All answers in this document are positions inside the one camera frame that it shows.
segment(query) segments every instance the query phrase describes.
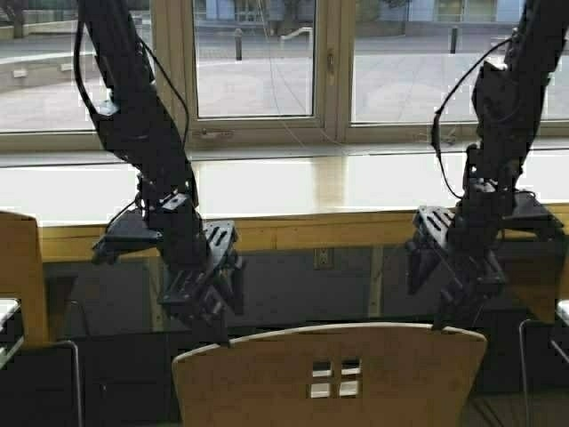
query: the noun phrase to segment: electrical outlet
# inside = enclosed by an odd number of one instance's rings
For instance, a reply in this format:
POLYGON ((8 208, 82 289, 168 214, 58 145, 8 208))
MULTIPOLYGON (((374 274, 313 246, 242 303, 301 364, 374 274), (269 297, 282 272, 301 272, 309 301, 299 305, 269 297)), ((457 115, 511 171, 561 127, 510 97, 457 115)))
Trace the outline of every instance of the electrical outlet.
POLYGON ((330 270, 334 267, 333 249, 315 249, 314 250, 314 269, 330 270))

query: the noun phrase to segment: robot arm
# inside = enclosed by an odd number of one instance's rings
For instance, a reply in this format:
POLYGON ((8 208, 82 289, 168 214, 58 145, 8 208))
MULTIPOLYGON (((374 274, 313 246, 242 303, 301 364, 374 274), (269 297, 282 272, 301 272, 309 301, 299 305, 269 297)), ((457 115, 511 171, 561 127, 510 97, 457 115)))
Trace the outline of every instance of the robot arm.
POLYGON ((415 216, 417 232, 407 244, 410 293, 440 262, 452 276, 441 291, 435 329, 449 318, 470 317, 500 292, 506 278, 492 251, 500 230, 532 231, 545 239, 563 233, 563 224, 516 186, 568 27, 566 0, 526 1, 504 61, 487 60, 479 71, 472 101, 481 141, 467 150, 464 196, 454 212, 423 206, 415 216))
POLYGON ((95 262, 157 247, 171 283, 160 295, 167 314, 190 327, 205 326, 227 343, 223 314, 243 310, 243 261, 233 249, 232 222, 204 227, 196 180, 172 117, 156 93, 148 47, 124 0, 78 0, 76 83, 106 151, 140 172, 136 208, 124 210, 95 245, 95 262), (109 100, 95 107, 84 88, 80 49, 89 31, 109 100))

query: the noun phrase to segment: post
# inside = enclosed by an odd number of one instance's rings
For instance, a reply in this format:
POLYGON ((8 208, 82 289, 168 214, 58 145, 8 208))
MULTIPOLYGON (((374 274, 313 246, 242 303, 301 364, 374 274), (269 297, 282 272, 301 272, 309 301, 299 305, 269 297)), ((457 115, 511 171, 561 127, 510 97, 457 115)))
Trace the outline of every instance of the post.
POLYGON ((459 28, 453 27, 451 29, 451 53, 452 54, 456 53, 456 45, 458 43, 458 39, 459 39, 459 28))
POLYGON ((237 28, 233 37, 235 38, 235 59, 243 60, 243 30, 237 28))

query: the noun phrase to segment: chair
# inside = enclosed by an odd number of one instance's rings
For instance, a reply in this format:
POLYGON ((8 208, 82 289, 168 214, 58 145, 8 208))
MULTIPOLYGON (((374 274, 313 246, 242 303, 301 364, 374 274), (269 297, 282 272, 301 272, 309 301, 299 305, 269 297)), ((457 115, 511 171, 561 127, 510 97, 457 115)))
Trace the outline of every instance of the chair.
POLYGON ((74 342, 57 341, 73 281, 64 278, 47 284, 44 280, 35 218, 0 212, 0 266, 0 298, 20 300, 24 322, 22 349, 68 347, 73 351, 77 425, 83 427, 79 351, 74 342))
POLYGON ((486 339, 364 323, 258 334, 172 363, 184 427, 456 427, 486 339))

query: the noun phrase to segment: railing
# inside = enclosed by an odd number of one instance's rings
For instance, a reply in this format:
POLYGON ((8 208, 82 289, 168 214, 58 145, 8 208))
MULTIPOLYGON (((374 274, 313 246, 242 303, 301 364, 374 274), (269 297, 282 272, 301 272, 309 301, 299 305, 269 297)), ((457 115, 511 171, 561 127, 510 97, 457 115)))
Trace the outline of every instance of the railing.
POLYGON ((312 27, 302 27, 293 31, 291 34, 281 36, 281 48, 285 47, 285 42, 287 40, 292 40, 293 38, 298 37, 304 33, 309 34, 309 55, 312 55, 312 46, 314 46, 314 29, 312 27))

